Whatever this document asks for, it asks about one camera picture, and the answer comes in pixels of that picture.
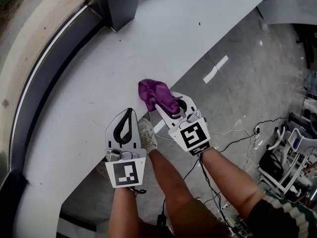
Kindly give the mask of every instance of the brown shorts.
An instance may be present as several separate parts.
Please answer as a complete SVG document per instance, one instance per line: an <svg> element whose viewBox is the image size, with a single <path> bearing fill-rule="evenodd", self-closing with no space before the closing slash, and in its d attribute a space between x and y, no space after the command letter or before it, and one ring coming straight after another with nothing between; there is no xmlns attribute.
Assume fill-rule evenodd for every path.
<svg viewBox="0 0 317 238"><path fill-rule="evenodd" d="M177 238L231 237L227 226L219 221L199 200L192 200L179 208L170 220ZM140 223L141 237L173 237L167 227Z"/></svg>

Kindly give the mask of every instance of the white sneaker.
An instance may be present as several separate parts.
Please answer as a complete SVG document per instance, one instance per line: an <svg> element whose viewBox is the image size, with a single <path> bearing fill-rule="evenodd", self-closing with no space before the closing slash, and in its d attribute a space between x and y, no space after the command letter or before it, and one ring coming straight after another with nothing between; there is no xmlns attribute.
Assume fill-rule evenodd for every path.
<svg viewBox="0 0 317 238"><path fill-rule="evenodd" d="M158 148L158 142L155 139L153 126L149 120L141 118L138 121L138 127L142 148L145 148L149 154L152 150Z"/></svg>

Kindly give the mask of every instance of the purple cloth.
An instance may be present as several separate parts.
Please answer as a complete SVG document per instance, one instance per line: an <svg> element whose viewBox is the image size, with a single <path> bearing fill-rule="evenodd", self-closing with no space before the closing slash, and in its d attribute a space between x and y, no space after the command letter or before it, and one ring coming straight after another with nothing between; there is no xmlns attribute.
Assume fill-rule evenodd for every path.
<svg viewBox="0 0 317 238"><path fill-rule="evenodd" d="M139 82L139 96L145 102L149 111L154 111L154 104L165 108L172 115L179 113L179 104L174 98L167 85L152 79L143 79Z"/></svg>

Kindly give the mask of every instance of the gray floor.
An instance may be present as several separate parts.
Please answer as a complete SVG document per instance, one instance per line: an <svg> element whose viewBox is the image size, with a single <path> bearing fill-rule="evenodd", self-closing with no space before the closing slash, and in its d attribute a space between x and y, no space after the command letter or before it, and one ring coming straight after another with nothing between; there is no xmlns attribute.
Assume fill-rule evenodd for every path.
<svg viewBox="0 0 317 238"><path fill-rule="evenodd" d="M288 111L299 112L301 109L303 79L308 72L303 47L296 44L296 38L291 25L273 25L269 26L269 31L262 31L258 13L254 10L209 50L172 90L194 100L207 118L209 130L224 133L245 128L252 133L259 121L284 117ZM225 55L229 60L206 84L203 78ZM152 115L152 120L156 125L157 114ZM255 164L249 171L254 179L258 178L259 158L279 123L261 125L259 142L262 144L253 153ZM167 136L167 127L158 134ZM222 150L229 142L245 136L244 131L225 136L212 133L211 141ZM158 143L159 150L185 176L197 158L184 153L174 142L158 138ZM249 144L249 140L243 140L231 145L223 154L243 168ZM150 160L143 182L142 188L148 192L137 197L139 215L154 224L162 210L164 195L155 180ZM200 197L203 202L211 199L211 191L200 167L194 168L186 183L194 197ZM93 170L64 202L62 211L97 224L109 218L112 195L110 183ZM216 211L213 201L206 205ZM229 207L227 214L232 212L234 209Z"/></svg>

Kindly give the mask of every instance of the white tabletop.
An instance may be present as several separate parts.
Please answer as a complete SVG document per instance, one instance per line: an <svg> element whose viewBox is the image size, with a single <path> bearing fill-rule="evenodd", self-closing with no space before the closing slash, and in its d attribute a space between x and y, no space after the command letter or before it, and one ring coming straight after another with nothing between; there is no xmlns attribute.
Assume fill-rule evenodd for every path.
<svg viewBox="0 0 317 238"><path fill-rule="evenodd" d="M42 111L25 163L30 186L61 205L105 156L112 119L128 107L138 118L147 111L138 82L171 87L261 1L140 0L135 19L117 34L100 31Z"/></svg>

